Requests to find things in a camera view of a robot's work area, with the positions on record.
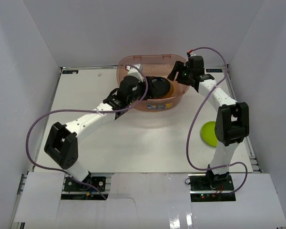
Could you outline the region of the pink translucent plastic bin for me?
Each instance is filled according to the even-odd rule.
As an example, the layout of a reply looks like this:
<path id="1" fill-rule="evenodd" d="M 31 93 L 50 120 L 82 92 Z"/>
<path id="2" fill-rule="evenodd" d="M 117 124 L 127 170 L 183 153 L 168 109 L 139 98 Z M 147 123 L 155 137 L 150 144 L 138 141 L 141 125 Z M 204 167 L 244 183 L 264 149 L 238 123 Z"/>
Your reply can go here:
<path id="1" fill-rule="evenodd" d="M 159 76 L 167 78 L 176 61 L 186 62 L 186 59 L 175 54 L 162 54 L 162 55 L 137 55 L 128 56 L 120 60 L 116 71 L 117 83 L 123 80 L 127 75 L 125 65 L 142 65 L 142 72 L 145 76 Z M 161 112 L 176 107 L 182 96 L 188 91 L 189 86 L 179 84 L 176 81 L 170 81 L 174 85 L 174 97 L 165 99 L 149 99 L 140 102 L 135 109 L 144 112 Z"/>

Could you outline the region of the black plate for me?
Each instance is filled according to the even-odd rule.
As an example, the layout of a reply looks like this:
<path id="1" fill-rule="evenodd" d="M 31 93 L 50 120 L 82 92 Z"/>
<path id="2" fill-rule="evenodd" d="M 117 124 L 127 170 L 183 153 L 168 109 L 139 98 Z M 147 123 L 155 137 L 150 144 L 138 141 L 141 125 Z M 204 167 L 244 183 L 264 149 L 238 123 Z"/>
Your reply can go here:
<path id="1" fill-rule="evenodd" d="M 147 99 L 160 99 L 166 96 L 171 89 L 170 82 L 166 78 L 159 76 L 148 76 L 147 81 Z"/>

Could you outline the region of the woven bamboo tray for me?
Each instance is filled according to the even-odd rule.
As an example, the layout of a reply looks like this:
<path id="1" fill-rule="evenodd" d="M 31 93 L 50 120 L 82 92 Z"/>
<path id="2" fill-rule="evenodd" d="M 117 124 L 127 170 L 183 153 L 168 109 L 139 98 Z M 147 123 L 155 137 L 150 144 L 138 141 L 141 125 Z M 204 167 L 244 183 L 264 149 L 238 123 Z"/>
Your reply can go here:
<path id="1" fill-rule="evenodd" d="M 165 95 L 165 99 L 174 97 L 174 85 L 170 82 L 170 89 Z"/>

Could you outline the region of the lime green plate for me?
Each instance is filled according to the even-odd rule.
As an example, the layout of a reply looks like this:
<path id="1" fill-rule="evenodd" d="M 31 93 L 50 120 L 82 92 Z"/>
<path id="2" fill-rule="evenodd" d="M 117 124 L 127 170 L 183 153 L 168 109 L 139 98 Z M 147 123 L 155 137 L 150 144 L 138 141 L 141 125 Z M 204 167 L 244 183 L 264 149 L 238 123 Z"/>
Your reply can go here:
<path id="1" fill-rule="evenodd" d="M 209 146 L 217 147 L 217 138 L 215 135 L 215 121 L 205 123 L 200 131 L 202 140 Z"/>

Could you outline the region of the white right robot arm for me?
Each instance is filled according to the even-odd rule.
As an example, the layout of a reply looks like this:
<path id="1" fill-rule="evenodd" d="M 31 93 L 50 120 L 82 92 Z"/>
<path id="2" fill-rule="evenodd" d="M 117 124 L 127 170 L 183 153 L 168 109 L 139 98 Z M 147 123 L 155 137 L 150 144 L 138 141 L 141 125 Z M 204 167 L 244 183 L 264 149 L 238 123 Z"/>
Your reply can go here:
<path id="1" fill-rule="evenodd" d="M 237 102 L 206 74 L 202 56 L 189 56 L 187 62 L 176 61 L 168 80 L 193 87 L 217 111 L 214 133 L 217 146 L 205 169 L 206 186 L 217 190 L 229 177 L 232 157 L 239 144 L 249 135 L 249 107 Z"/>

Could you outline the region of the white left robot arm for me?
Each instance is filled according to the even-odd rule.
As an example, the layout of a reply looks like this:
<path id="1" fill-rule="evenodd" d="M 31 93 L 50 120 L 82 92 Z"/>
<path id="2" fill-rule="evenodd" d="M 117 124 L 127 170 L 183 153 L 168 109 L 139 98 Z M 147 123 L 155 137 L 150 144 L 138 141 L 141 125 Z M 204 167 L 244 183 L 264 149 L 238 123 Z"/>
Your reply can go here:
<path id="1" fill-rule="evenodd" d="M 102 125 L 126 113 L 133 102 L 141 98 L 147 100 L 154 89 L 153 79 L 148 76 L 146 82 L 140 82 L 136 77 L 128 75 L 91 114 L 65 124 L 56 122 L 51 126 L 44 151 L 75 179 L 74 183 L 80 190 L 87 190 L 91 186 L 91 173 L 78 159 L 79 143 Z"/>

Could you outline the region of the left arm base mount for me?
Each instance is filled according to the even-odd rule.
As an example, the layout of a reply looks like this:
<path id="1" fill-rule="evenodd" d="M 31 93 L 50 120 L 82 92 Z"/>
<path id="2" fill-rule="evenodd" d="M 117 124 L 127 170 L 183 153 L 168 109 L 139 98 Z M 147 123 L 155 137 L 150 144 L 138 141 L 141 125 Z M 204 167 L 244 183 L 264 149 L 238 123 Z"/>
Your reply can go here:
<path id="1" fill-rule="evenodd" d="M 61 200 L 106 200 L 108 198 L 110 181 L 107 177 L 91 177 L 88 184 L 89 186 L 79 184 L 71 177 L 65 177 Z"/>

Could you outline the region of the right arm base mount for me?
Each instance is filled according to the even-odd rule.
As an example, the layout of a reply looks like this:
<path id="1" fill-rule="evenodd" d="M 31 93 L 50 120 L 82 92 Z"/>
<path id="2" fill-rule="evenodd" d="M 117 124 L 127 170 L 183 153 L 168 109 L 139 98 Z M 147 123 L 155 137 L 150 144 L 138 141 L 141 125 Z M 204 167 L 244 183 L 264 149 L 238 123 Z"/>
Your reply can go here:
<path id="1" fill-rule="evenodd" d="M 198 202 L 234 202 L 236 201 L 234 184 L 229 175 L 227 180 L 210 184 L 205 174 L 190 174 L 184 183 L 189 186 L 192 203 Z"/>

